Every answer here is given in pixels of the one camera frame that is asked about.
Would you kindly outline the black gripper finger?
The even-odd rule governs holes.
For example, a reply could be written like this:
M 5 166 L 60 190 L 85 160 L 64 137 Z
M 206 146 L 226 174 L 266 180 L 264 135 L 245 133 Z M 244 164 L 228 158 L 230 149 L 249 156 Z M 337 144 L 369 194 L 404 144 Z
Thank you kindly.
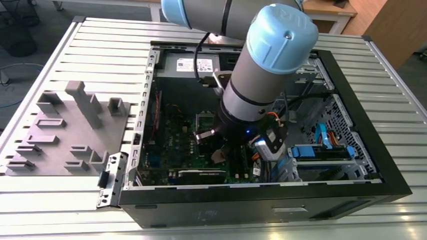
M 230 151 L 230 147 L 229 146 L 222 146 L 221 148 L 218 148 L 217 150 L 213 151 L 212 155 L 210 155 L 210 160 L 213 162 L 213 164 L 218 164 L 226 161 L 226 155 Z
M 197 145 L 212 144 L 216 140 L 216 131 L 209 129 L 206 131 L 197 130 L 193 132 L 193 139 Z

